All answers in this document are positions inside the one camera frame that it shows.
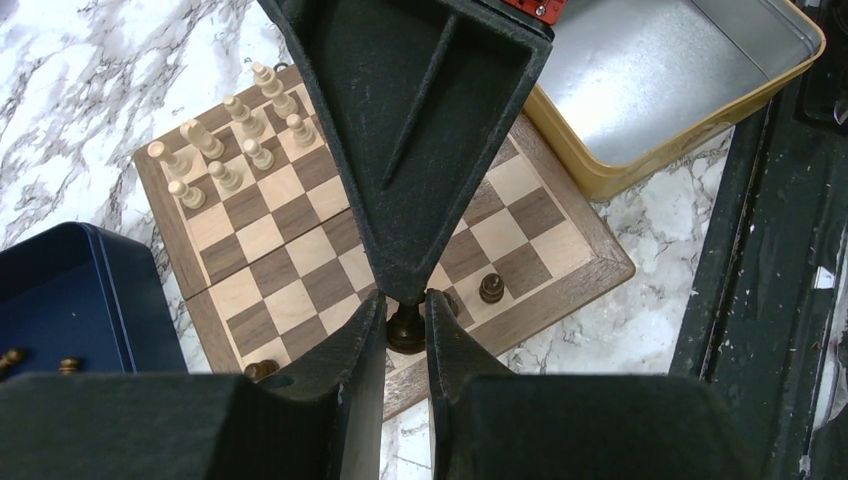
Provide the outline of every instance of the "red component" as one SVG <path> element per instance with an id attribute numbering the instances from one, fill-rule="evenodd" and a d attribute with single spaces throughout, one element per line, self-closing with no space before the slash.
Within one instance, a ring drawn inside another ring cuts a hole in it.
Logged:
<path id="1" fill-rule="evenodd" d="M 503 0 L 533 18 L 548 25 L 553 25 L 559 19 L 566 0 Z"/>

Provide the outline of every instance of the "dark square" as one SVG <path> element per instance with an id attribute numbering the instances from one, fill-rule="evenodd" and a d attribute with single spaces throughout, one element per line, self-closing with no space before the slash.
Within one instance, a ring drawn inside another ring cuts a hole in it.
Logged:
<path id="1" fill-rule="evenodd" d="M 515 145 L 512 144 L 512 140 L 509 137 L 504 139 L 503 145 L 498 149 L 498 153 L 495 155 L 495 159 L 492 161 L 492 166 L 490 169 L 497 167 L 503 162 L 515 158 L 518 155 L 518 150 L 516 150 Z"/>
<path id="2" fill-rule="evenodd" d="M 274 326 L 271 314 L 263 301 L 227 320 L 227 325 L 241 356 L 249 354 L 277 336 L 277 327 Z"/>
<path id="3" fill-rule="evenodd" d="M 304 233 L 312 230 L 321 223 L 312 202 L 304 193 L 291 202 L 271 212 L 283 240 L 288 243 Z"/>
<path id="4" fill-rule="evenodd" d="M 218 194 L 218 189 L 215 188 L 215 182 L 212 181 L 212 177 L 209 175 L 202 175 L 200 178 L 189 183 L 188 186 L 199 188 L 206 194 L 206 201 L 203 202 L 203 205 L 201 205 L 200 208 L 191 209 L 186 207 L 183 204 L 183 201 L 180 200 L 180 206 L 183 208 L 183 214 L 185 214 L 186 220 L 194 218 L 200 213 L 203 213 L 211 207 L 221 203 L 221 195 Z"/>
<path id="5" fill-rule="evenodd" d="M 318 131 L 318 135 L 321 136 L 321 139 L 324 140 L 324 143 L 327 143 L 327 136 L 324 135 L 324 127 L 321 125 L 321 122 L 318 120 L 318 115 L 312 115 L 312 122 L 315 124 L 315 130 Z"/>
<path id="6" fill-rule="evenodd" d="M 336 255 L 341 256 L 362 243 L 359 239 L 359 231 L 356 229 L 356 221 L 353 219 L 353 211 L 350 209 L 327 220 L 321 227 L 327 234 Z"/>
<path id="7" fill-rule="evenodd" d="M 280 143 L 280 139 L 276 135 L 265 140 L 261 143 L 261 145 L 262 148 L 268 149 L 271 152 L 271 155 L 274 156 L 274 164 L 271 165 L 271 168 L 268 170 L 260 170 L 253 164 L 253 160 L 251 160 L 249 156 L 245 155 L 247 158 L 247 164 L 250 166 L 250 171 L 253 172 L 253 178 L 255 178 L 257 182 L 289 164 L 289 157 L 286 155 L 286 151 L 283 150 L 283 144 Z"/>
<path id="8" fill-rule="evenodd" d="M 468 313 L 468 309 L 465 308 L 465 304 L 462 303 L 462 299 L 459 298 L 459 293 L 456 291 L 456 288 L 450 287 L 445 290 L 445 293 L 453 297 L 453 300 L 457 305 L 459 305 L 459 315 L 456 317 L 456 323 L 458 323 L 462 328 L 468 328 L 471 325 L 474 325 L 474 319 L 471 318 L 471 314 Z"/>
<path id="9" fill-rule="evenodd" d="M 496 260 L 494 267 L 515 299 L 553 278 L 529 243 Z"/>
<path id="10" fill-rule="evenodd" d="M 294 361 L 327 338 L 327 330 L 324 329 L 324 324 L 316 315 L 298 324 L 280 338 L 286 346 L 289 358 Z"/>
<path id="11" fill-rule="evenodd" d="M 528 240 L 533 240 L 565 221 L 565 216 L 541 187 L 510 205 L 509 213 Z"/>
<path id="12" fill-rule="evenodd" d="M 262 298 L 300 278 L 289 252 L 282 247 L 251 263 L 250 273 L 253 274 L 253 280 L 256 281 Z"/>
<path id="13" fill-rule="evenodd" d="M 356 293 L 338 258 L 334 258 L 303 277 L 303 286 L 318 313 Z"/>
<path id="14" fill-rule="evenodd" d="M 456 283 L 489 263 L 489 258 L 480 248 L 471 230 L 463 230 L 448 242 L 439 261 L 451 282 Z"/>
<path id="15" fill-rule="evenodd" d="M 484 178 L 477 191 L 474 192 L 474 196 L 471 197 L 471 202 L 465 209 L 462 218 L 471 227 L 503 210 L 503 207 L 501 197 L 495 192 L 492 184 Z"/>
<path id="16" fill-rule="evenodd" d="M 224 154 L 218 158 L 209 158 L 204 155 L 203 159 L 206 160 L 206 165 L 209 165 L 212 162 L 227 163 L 241 155 L 241 145 L 238 144 L 238 139 L 236 138 L 235 133 L 233 133 L 232 128 L 229 126 L 224 127 L 220 132 L 216 133 L 215 136 L 221 141 L 221 143 L 224 144 Z"/>
<path id="17" fill-rule="evenodd" d="M 206 271 L 209 272 L 209 280 L 213 284 L 247 266 L 247 258 L 235 234 L 228 235 L 218 243 L 202 250 L 200 258 L 203 259 Z"/>
<path id="18" fill-rule="evenodd" d="M 359 297 L 360 302 L 364 302 L 365 299 L 368 298 L 368 294 L 371 293 L 371 291 L 376 289 L 376 288 L 377 288 L 377 285 L 372 283 L 371 285 L 368 285 L 367 287 L 363 288 L 362 290 L 356 292 L 356 296 Z"/>
<path id="19" fill-rule="evenodd" d="M 297 114 L 300 115 L 300 118 L 308 117 L 309 114 L 306 112 L 306 107 L 303 106 L 303 101 L 300 100 L 300 95 L 297 92 L 289 92 L 289 95 L 291 95 L 297 104 Z M 265 106 L 265 115 L 268 116 L 268 121 L 271 122 L 271 128 L 274 129 L 274 132 L 280 133 L 283 130 L 289 129 L 289 126 L 286 125 L 286 119 L 280 118 L 277 112 L 274 111 L 273 103 Z"/>
<path id="20" fill-rule="evenodd" d="M 339 174 L 326 145 L 312 150 L 292 162 L 294 172 L 307 192 Z"/>
<path id="21" fill-rule="evenodd" d="M 256 184 L 224 200 L 224 209 L 236 231 L 271 213 Z"/>

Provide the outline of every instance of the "chess piece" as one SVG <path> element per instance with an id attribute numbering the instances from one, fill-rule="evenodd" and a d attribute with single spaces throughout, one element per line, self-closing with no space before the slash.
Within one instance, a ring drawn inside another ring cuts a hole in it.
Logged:
<path id="1" fill-rule="evenodd" d="M 244 134 L 250 138 L 258 138 L 265 131 L 265 124 L 253 116 L 240 98 L 227 95 L 224 97 L 224 109 L 230 113 L 233 120 L 241 124 Z"/>
<path id="2" fill-rule="evenodd" d="M 250 365 L 244 367 L 244 374 L 247 378 L 253 380 L 254 382 L 258 382 L 263 378 L 271 375 L 280 369 L 280 366 L 277 362 L 273 360 L 262 360 L 259 363 L 251 363 Z"/>
<path id="3" fill-rule="evenodd" d="M 191 160 L 189 158 L 180 158 L 173 153 L 164 143 L 156 140 L 147 146 L 147 154 L 154 160 L 161 160 L 168 166 L 168 170 L 182 177 L 191 171 Z"/>
<path id="4" fill-rule="evenodd" d="M 68 357 L 63 358 L 59 362 L 59 373 L 62 375 L 70 375 L 72 373 L 77 373 L 80 371 L 80 367 L 82 362 L 79 358 L 76 357 Z"/>
<path id="5" fill-rule="evenodd" d="M 418 305 L 398 305 L 398 310 L 386 323 L 386 341 L 389 349 L 404 355 L 424 351 L 424 318 Z"/>
<path id="6" fill-rule="evenodd" d="M 294 113 L 286 117 L 286 125 L 294 134 L 294 142 L 298 147 L 308 147 L 315 141 L 315 130 L 309 128 L 300 115 Z"/>
<path id="7" fill-rule="evenodd" d="M 256 140 L 248 138 L 242 148 L 259 170 L 268 170 L 274 166 L 274 154 L 267 148 L 262 148 Z"/>
<path id="8" fill-rule="evenodd" d="M 168 191 L 171 192 L 171 195 L 182 200 L 183 205 L 192 210 L 200 208 L 206 201 L 206 194 L 203 193 L 203 190 L 197 187 L 189 187 L 181 180 L 174 180 L 169 183 Z"/>
<path id="9" fill-rule="evenodd" d="M 21 363 L 26 358 L 26 350 L 23 348 L 12 348 L 0 356 L 0 378 L 6 376 L 6 371 Z"/>
<path id="10" fill-rule="evenodd" d="M 218 180 L 218 183 L 221 184 L 224 190 L 235 192 L 241 186 L 241 174 L 221 162 L 212 162 L 209 164 L 209 175 L 212 175 L 212 178 Z"/>
<path id="11" fill-rule="evenodd" d="M 197 120 L 190 118 L 180 126 L 180 135 L 185 138 L 188 143 L 197 147 L 200 153 L 207 158 L 215 160 L 224 154 L 224 144 L 215 138 L 214 135 L 206 130 Z"/>
<path id="12" fill-rule="evenodd" d="M 480 282 L 480 298 L 486 303 L 498 303 L 503 298 L 503 280 L 497 273 L 490 273 Z"/>
<path id="13" fill-rule="evenodd" d="M 262 95 L 274 104 L 274 112 L 280 118 L 297 112 L 297 103 L 283 89 L 283 82 L 277 78 L 274 69 L 259 62 L 253 62 L 253 82 L 262 90 Z"/>

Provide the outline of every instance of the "black pawn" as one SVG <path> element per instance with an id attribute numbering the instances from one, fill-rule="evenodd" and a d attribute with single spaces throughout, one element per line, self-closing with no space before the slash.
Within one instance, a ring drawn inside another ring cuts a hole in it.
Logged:
<path id="1" fill-rule="evenodd" d="M 497 303 L 503 298 L 503 280 L 497 273 L 490 273 L 480 282 L 480 298 L 486 303 Z"/>
<path id="2" fill-rule="evenodd" d="M 398 311 L 386 323 L 389 349 L 404 355 L 423 352 L 425 348 L 424 317 L 418 305 L 398 305 Z"/>

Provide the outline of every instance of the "white pawn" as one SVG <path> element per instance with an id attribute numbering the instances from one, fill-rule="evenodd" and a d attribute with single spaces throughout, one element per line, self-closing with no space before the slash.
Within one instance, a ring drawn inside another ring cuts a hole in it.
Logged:
<path id="1" fill-rule="evenodd" d="M 174 180 L 168 184 L 168 191 L 171 195 L 183 201 L 183 205 L 192 210 L 203 206 L 206 201 L 206 194 L 203 190 L 197 187 L 189 187 L 182 180 Z"/>
<path id="2" fill-rule="evenodd" d="M 161 160 L 174 175 L 182 177 L 191 171 L 191 159 L 180 158 L 171 153 L 164 143 L 156 140 L 147 146 L 147 154 L 154 160 Z"/>
<path id="3" fill-rule="evenodd" d="M 280 118 L 286 118 L 297 112 L 297 103 L 283 89 L 283 82 L 277 78 L 274 69 L 259 62 L 253 62 L 253 82 L 262 90 L 262 95 L 271 99 L 274 111 Z"/>
<path id="4" fill-rule="evenodd" d="M 214 160 L 224 154 L 224 144 L 193 118 L 180 126 L 180 134 L 208 158 Z"/>
<path id="5" fill-rule="evenodd" d="M 227 95 L 224 97 L 224 108 L 230 113 L 233 120 L 241 124 L 244 134 L 248 137 L 257 138 L 265 131 L 265 124 L 253 116 L 253 113 L 240 98 Z"/>
<path id="6" fill-rule="evenodd" d="M 259 170 L 268 170 L 274 166 L 274 154 L 267 148 L 262 148 L 259 142 L 252 138 L 244 141 L 244 153 L 253 161 Z"/>
<path id="7" fill-rule="evenodd" d="M 234 192 L 241 186 L 241 175 L 230 168 L 224 166 L 221 162 L 212 162 L 209 164 L 209 175 L 217 179 L 224 190 Z"/>
<path id="8" fill-rule="evenodd" d="M 294 142 L 298 147 L 308 147 L 315 141 L 315 130 L 309 128 L 300 115 L 295 113 L 286 117 L 286 125 L 294 134 Z"/>

